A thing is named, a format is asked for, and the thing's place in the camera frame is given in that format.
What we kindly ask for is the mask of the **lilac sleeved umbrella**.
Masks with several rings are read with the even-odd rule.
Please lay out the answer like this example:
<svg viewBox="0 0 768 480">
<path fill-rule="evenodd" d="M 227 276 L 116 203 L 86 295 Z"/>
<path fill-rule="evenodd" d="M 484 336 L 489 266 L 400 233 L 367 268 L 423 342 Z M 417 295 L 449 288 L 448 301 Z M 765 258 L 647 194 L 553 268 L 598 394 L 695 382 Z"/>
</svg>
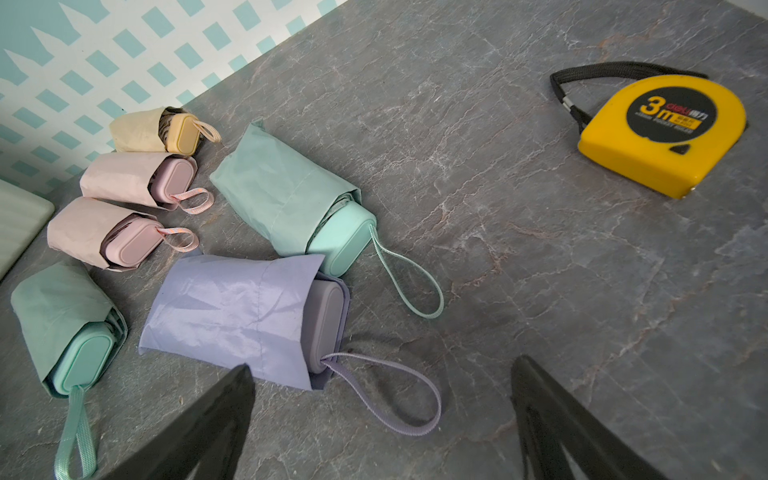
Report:
<svg viewBox="0 0 768 480">
<path fill-rule="evenodd" d="M 320 270 L 323 256 L 256 261 L 189 254 L 171 268 L 152 304 L 139 351 L 175 354 L 232 368 L 245 364 L 258 379 L 301 390 L 322 390 L 334 375 L 356 392 L 391 430 L 412 437 L 436 429 L 378 409 L 341 349 L 350 292 Z"/>
</svg>

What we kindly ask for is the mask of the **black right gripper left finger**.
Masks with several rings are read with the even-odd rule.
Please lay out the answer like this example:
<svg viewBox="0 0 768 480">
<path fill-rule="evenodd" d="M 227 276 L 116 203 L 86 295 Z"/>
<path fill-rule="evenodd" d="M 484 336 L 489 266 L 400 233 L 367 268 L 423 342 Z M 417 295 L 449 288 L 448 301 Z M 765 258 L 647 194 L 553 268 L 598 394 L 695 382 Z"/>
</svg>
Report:
<svg viewBox="0 0 768 480">
<path fill-rule="evenodd" d="M 239 365 L 107 479 L 232 479 L 255 402 L 250 368 Z"/>
</svg>

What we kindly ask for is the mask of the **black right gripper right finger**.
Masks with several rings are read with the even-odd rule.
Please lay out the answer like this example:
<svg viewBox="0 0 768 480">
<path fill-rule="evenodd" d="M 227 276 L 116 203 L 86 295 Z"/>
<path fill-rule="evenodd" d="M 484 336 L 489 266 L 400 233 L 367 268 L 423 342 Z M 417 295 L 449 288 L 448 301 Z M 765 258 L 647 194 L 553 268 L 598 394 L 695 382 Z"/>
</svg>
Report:
<svg viewBox="0 0 768 480">
<path fill-rule="evenodd" d="M 511 367 L 525 479 L 663 479 L 665 475 L 605 427 L 533 358 Z"/>
</svg>

